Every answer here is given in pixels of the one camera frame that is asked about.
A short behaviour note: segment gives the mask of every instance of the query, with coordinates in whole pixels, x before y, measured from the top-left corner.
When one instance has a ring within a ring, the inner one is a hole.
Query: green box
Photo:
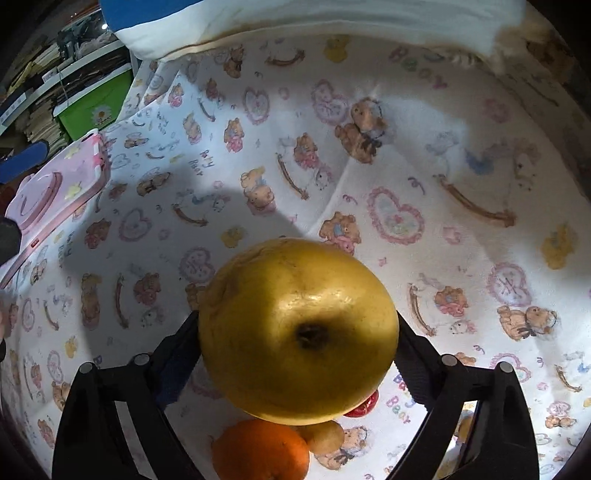
[[[111,77],[114,74],[113,78],[108,79],[107,77],[99,81],[98,83],[104,83],[98,87],[94,85],[88,87],[91,91],[81,98],[76,99],[80,93],[74,95],[70,100],[70,105],[65,109],[63,106],[56,107],[54,114],[61,110],[57,117],[73,141],[82,138],[93,128],[106,127],[114,122],[119,115],[133,77],[131,69],[119,74],[118,70],[108,76]]]

